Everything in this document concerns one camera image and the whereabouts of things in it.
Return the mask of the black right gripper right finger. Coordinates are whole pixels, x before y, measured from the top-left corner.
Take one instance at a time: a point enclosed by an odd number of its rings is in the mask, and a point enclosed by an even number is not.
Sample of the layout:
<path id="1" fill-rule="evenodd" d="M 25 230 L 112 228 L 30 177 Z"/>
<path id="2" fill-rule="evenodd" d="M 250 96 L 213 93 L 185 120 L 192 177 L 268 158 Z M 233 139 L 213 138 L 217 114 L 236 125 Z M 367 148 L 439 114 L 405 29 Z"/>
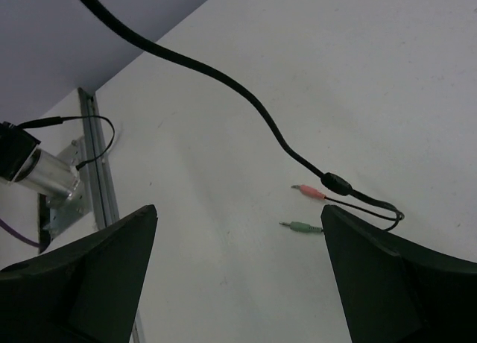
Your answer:
<path id="1" fill-rule="evenodd" d="M 353 342 L 475 342 L 476 264 L 380 230 L 335 205 L 324 238 Z"/>

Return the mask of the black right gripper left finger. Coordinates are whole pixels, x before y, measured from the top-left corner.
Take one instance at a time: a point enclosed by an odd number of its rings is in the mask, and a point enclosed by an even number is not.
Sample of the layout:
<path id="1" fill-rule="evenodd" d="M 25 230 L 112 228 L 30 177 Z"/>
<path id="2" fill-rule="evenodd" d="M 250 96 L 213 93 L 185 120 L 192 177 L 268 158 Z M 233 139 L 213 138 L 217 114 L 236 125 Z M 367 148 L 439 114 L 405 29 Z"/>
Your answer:
<path id="1" fill-rule="evenodd" d="M 146 205 L 1 270 L 2 342 L 128 342 L 157 228 Z"/>

